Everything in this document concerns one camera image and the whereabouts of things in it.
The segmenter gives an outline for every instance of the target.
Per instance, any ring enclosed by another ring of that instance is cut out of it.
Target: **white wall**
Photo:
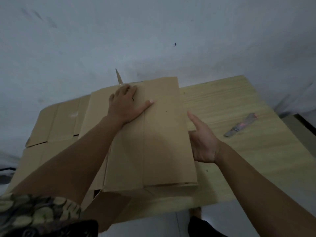
[[[271,107],[295,111],[316,95],[315,4],[1,0],[0,150],[21,155],[40,109],[116,84],[115,68],[124,82],[181,86],[243,74]]]

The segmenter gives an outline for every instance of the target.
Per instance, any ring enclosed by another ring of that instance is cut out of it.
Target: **forearm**
[[[316,218],[268,181],[226,144],[216,164],[261,236],[310,236]]]
[[[12,192],[61,196],[80,204],[121,126],[106,116],[82,138],[30,174]]]

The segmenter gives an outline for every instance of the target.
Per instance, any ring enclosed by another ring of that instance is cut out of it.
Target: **wooden table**
[[[261,174],[279,187],[316,189],[315,159],[244,76],[180,88],[183,106],[211,127]],[[258,120],[227,138],[223,134],[249,113]],[[188,129],[194,130],[187,119]],[[235,199],[215,164],[196,162],[199,188],[193,196],[133,199],[117,223]]]

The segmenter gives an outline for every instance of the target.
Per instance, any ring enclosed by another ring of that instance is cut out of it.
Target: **right hand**
[[[189,131],[189,137],[195,161],[215,163],[220,151],[221,141],[213,134],[206,123],[188,111],[188,117],[196,131]]]

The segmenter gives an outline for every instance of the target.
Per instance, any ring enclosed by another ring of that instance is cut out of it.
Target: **left hand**
[[[110,95],[107,116],[124,125],[137,118],[154,103],[153,100],[146,100],[139,107],[135,107],[132,98],[136,91],[137,86],[124,85],[115,94]]]

